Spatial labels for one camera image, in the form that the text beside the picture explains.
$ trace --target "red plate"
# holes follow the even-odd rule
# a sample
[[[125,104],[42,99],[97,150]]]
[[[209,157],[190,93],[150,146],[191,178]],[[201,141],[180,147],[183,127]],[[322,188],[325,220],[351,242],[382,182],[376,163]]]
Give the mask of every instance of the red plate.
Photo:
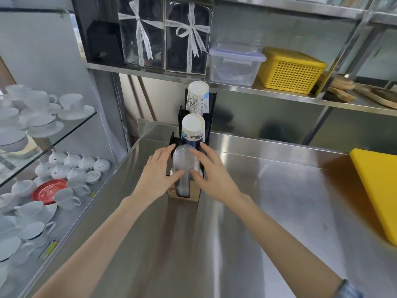
[[[55,179],[45,182],[38,186],[32,193],[32,198],[35,201],[43,201],[44,205],[53,204],[54,195],[61,189],[67,188],[66,180]]]

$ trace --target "yellow basket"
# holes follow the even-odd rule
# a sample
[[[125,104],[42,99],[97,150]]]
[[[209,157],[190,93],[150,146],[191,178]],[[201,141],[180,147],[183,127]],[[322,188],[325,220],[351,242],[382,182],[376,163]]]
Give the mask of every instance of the yellow basket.
[[[258,77],[265,88],[309,94],[328,64],[302,52],[266,47]]]

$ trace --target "plastic storage box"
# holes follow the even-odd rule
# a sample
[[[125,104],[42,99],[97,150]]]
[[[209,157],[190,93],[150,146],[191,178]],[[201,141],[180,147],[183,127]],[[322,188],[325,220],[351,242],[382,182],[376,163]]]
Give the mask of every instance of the plastic storage box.
[[[218,83],[252,86],[266,56],[254,51],[243,51],[241,46],[228,45],[211,48],[210,79]]]
[[[265,88],[309,94],[328,64],[299,51],[266,47],[258,72]]]

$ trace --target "person's right hand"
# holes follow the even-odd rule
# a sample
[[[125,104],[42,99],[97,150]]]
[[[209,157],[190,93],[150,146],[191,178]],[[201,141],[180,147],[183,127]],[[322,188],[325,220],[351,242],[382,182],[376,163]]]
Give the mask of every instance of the person's right hand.
[[[207,156],[196,149],[190,149],[200,162],[204,165],[208,179],[202,178],[196,170],[191,170],[196,183],[212,198],[223,204],[228,205],[232,199],[241,195],[241,191],[231,179],[229,173],[226,171],[222,160],[215,153],[215,151],[203,142],[201,147],[207,153]]]

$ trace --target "clear plastic cup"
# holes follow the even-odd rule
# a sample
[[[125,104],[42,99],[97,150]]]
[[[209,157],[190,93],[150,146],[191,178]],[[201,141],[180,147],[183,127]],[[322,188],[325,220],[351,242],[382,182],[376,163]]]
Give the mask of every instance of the clear plastic cup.
[[[189,197],[189,183],[193,179],[190,170],[200,169],[199,159],[189,150],[192,148],[189,144],[179,145],[172,155],[172,171],[185,170],[182,177],[175,182],[176,194],[180,197]]]

